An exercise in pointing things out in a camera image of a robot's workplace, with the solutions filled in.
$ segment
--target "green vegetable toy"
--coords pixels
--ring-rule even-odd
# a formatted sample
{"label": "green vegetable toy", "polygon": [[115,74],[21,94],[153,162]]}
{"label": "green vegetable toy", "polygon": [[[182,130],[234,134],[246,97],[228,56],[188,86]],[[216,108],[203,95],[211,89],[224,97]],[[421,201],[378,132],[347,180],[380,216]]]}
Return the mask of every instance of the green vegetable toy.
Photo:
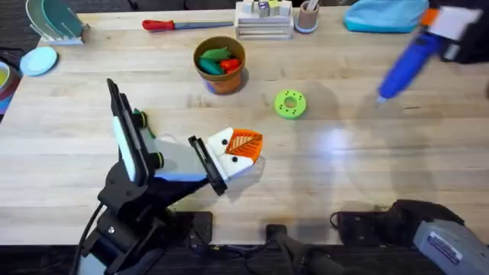
{"label": "green vegetable toy", "polygon": [[214,76],[221,76],[224,74],[224,71],[221,69],[220,65],[207,58],[199,58],[199,67],[204,72]]}
{"label": "green vegetable toy", "polygon": [[213,50],[206,50],[201,58],[206,58],[209,60],[214,60],[216,62],[219,62],[221,60],[228,59],[231,56],[231,52],[228,50],[227,47],[223,47],[220,49],[213,49]]}

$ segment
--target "black cable wire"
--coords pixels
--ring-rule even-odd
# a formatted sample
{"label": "black cable wire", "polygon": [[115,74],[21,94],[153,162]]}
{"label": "black cable wire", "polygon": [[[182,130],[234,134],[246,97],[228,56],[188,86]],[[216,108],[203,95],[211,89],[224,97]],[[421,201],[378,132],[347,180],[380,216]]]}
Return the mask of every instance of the black cable wire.
{"label": "black cable wire", "polygon": [[204,247],[204,251],[203,251],[203,252],[196,250],[196,248],[195,248],[195,247],[193,247],[192,245],[188,245],[188,248],[189,248],[189,249],[190,249],[190,250],[191,250],[191,251],[192,251],[192,252],[193,252],[195,255],[197,255],[197,256],[199,256],[199,257],[208,258],[208,259],[211,259],[211,260],[234,260],[234,259],[240,259],[240,258],[243,258],[243,257],[244,257],[244,256],[243,256],[241,253],[239,253],[238,251],[226,251],[226,252],[231,252],[231,253],[234,253],[234,254],[236,254],[236,256],[234,256],[234,257],[227,257],[227,255],[226,255],[226,257],[222,257],[222,258],[220,258],[220,257],[213,257],[213,256],[212,256],[212,253],[209,253],[210,251],[212,251],[212,249],[211,249],[211,248],[209,248],[209,247]]}
{"label": "black cable wire", "polygon": [[76,273],[78,272],[79,258],[82,253],[83,242],[86,240],[86,236],[89,234],[89,230],[92,227],[93,222],[97,218],[97,215],[99,215],[100,210],[102,210],[101,203],[99,203],[99,206],[97,206],[92,214],[92,217],[90,217],[89,222],[86,224],[85,229],[83,229],[82,236],[80,237],[78,246],[76,247],[75,257],[73,258],[73,263],[71,265],[70,275],[76,275]]}
{"label": "black cable wire", "polygon": [[29,269],[29,270],[14,270],[13,273],[10,273],[10,274],[11,275],[39,274],[39,273],[42,273],[44,271],[50,270],[51,268],[58,267],[58,266],[62,265],[63,263],[64,263],[64,260],[60,260],[57,263],[51,264],[47,267],[38,267],[35,269]]}
{"label": "black cable wire", "polygon": [[290,258],[289,253],[287,252],[287,249],[285,248],[285,244],[282,241],[275,241],[282,251],[282,255],[285,258],[285,261],[287,262],[287,268],[289,269],[289,274],[290,275],[296,275],[296,269],[294,268],[293,261]]}
{"label": "black cable wire", "polygon": [[253,250],[243,251],[243,253],[246,257],[252,257],[255,254],[258,254],[258,253],[262,252],[263,250],[267,249],[269,245],[270,245],[270,241],[267,241],[266,243],[260,245],[259,247],[256,247]]}
{"label": "black cable wire", "polygon": [[257,271],[255,271],[255,270],[251,269],[251,267],[250,267],[250,265],[249,265],[249,263],[248,263],[248,260],[250,260],[250,259],[251,259],[251,257],[246,257],[246,258],[244,259],[244,268],[246,268],[246,270],[247,270],[249,273],[253,274],[253,275],[263,275],[262,273],[258,273]]}
{"label": "black cable wire", "polygon": [[[334,218],[334,217],[336,217],[338,214],[340,214],[340,213],[342,213],[342,212],[344,212],[344,211],[337,211],[337,212],[333,212],[333,213],[332,213],[332,214],[329,216],[329,223],[330,223],[330,224],[331,224],[331,226],[332,226],[334,229],[336,229],[336,230],[338,230],[338,225],[337,225],[337,224],[335,224],[335,223],[333,222],[333,218]],[[368,218],[368,219],[370,219],[370,220],[373,218],[371,215],[362,215],[362,214],[360,214],[360,213],[356,213],[355,215],[356,215],[357,217],[364,217],[364,218]]]}
{"label": "black cable wire", "polygon": [[[0,47],[0,61],[7,63],[7,65],[15,68],[17,71],[19,71],[19,67],[17,66],[16,63],[19,63],[22,56],[25,55],[25,51],[22,50],[21,48],[12,48],[12,47]],[[11,62],[5,57],[13,57],[15,59],[15,62]]]}

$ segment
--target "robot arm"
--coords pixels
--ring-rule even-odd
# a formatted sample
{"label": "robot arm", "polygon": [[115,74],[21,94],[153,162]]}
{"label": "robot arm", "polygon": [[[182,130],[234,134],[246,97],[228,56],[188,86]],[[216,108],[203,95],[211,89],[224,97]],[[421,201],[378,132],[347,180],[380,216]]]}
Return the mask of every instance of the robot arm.
{"label": "robot arm", "polygon": [[81,252],[87,258],[80,273],[91,264],[99,270],[89,268],[89,274],[123,274],[144,257],[155,262],[200,228],[210,242],[211,213],[172,212],[168,207],[208,183],[220,196],[226,183],[254,165],[262,146],[261,134],[233,128],[207,142],[190,137],[189,146],[155,139],[146,114],[133,113],[125,94],[110,79],[108,87],[119,161],[98,196],[107,209],[88,238],[82,237]]}

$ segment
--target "sticker label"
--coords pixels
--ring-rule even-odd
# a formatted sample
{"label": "sticker label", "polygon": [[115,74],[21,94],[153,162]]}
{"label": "sticker label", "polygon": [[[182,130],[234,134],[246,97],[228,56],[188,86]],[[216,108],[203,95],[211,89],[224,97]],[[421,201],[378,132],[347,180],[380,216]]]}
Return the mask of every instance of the sticker label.
{"label": "sticker label", "polygon": [[429,233],[427,241],[440,251],[447,259],[449,259],[454,265],[460,264],[462,255],[456,249],[453,248],[442,237],[438,236],[435,232]]}

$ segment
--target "light blue lid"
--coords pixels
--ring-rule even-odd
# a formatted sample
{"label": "light blue lid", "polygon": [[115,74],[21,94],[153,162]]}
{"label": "light blue lid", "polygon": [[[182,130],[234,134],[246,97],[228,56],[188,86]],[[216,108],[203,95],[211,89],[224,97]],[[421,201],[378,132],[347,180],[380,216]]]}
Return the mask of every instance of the light blue lid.
{"label": "light blue lid", "polygon": [[50,70],[58,58],[52,47],[38,47],[21,59],[21,71],[28,76],[39,76]]}

